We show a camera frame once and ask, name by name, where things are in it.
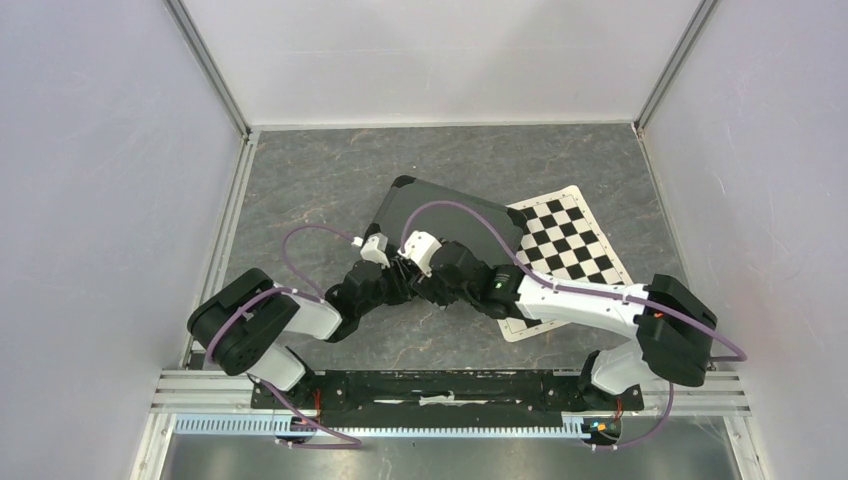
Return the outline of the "black poker set case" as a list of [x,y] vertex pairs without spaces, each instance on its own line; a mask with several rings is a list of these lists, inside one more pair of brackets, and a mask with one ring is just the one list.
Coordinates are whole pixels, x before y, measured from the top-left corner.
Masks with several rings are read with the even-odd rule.
[[[388,239],[387,249],[396,252],[403,227],[413,211],[440,200],[471,208],[493,226],[512,252],[518,251],[527,229],[527,217],[521,211],[408,175],[393,181],[364,236],[381,233]],[[457,241],[490,266],[511,262],[486,227],[456,207],[431,207],[416,216],[410,229],[425,231],[440,240]]]

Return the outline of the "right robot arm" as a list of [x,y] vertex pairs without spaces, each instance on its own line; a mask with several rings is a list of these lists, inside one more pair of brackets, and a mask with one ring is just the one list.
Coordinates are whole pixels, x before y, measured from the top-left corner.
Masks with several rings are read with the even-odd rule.
[[705,382],[716,315],[678,279],[606,285],[558,280],[515,264],[489,266],[458,242],[419,247],[402,258],[419,274],[411,285],[440,306],[456,301],[493,319],[561,321],[601,329],[626,343],[589,355],[577,382],[580,400],[602,408],[653,379],[686,387]]

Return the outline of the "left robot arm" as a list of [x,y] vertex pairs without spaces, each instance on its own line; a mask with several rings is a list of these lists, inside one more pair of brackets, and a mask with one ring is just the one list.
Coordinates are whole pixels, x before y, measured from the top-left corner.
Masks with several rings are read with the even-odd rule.
[[383,306],[414,298],[411,270],[360,260],[324,296],[275,283],[251,268],[195,309],[187,330],[206,349],[209,361],[230,376],[249,374],[275,387],[290,407],[306,405],[314,394],[311,371],[291,349],[277,344],[285,332],[328,343],[353,334],[363,317]]

